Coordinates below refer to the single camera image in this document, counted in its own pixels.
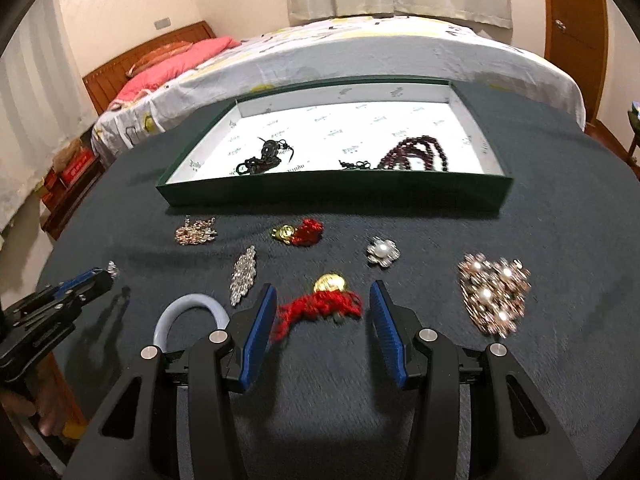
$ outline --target rose gold brooch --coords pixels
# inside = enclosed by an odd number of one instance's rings
[[[507,337],[524,316],[530,272],[518,260],[488,262],[484,254],[465,255],[460,263],[460,287],[466,310],[485,335]]]
[[[218,234],[213,229],[215,218],[209,220],[196,220],[193,224],[187,216],[184,225],[175,230],[175,241],[180,245],[198,245],[215,240]]]

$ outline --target dark red bead necklace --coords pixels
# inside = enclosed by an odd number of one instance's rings
[[[409,139],[402,140],[398,145],[390,150],[380,163],[378,164],[379,170],[410,170],[411,164],[409,159],[412,157],[419,158],[424,163],[424,169],[426,171],[433,171],[433,151],[430,144],[438,152],[438,156],[442,162],[442,171],[449,171],[447,163],[447,156],[444,154],[442,146],[437,139],[430,136],[411,137]]]

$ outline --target gold coin ornament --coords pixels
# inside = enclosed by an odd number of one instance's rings
[[[284,224],[279,227],[274,227],[271,230],[271,236],[274,237],[276,240],[279,240],[289,245],[291,243],[290,239],[293,236],[293,233],[295,232],[296,232],[295,227]]]
[[[344,292],[347,288],[347,282],[338,274],[324,274],[318,278],[314,285],[314,292],[319,290],[339,290]]]

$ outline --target red box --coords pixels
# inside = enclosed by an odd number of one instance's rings
[[[94,152],[87,147],[82,148],[60,174],[62,182],[64,182],[67,187],[70,187],[76,181],[76,178],[78,178],[94,160]]]
[[[62,184],[62,182],[60,182],[60,179],[57,176],[56,172],[53,171],[53,168],[51,168],[49,170],[49,173],[47,173],[47,176],[44,178],[44,187],[47,188],[47,191],[53,192],[53,190],[56,189],[56,185],[59,184]]]
[[[42,203],[47,207],[49,211],[53,211],[58,205],[59,200],[57,199],[59,198],[60,197],[56,197],[52,192],[48,192],[42,197]]]

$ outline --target pink pillow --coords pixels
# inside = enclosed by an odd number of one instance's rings
[[[230,36],[199,41],[186,52],[148,68],[130,79],[109,105],[109,110],[118,110],[123,104],[137,101],[142,96],[158,90],[164,83],[177,78],[187,70],[196,68],[223,50],[234,48],[241,43]]]

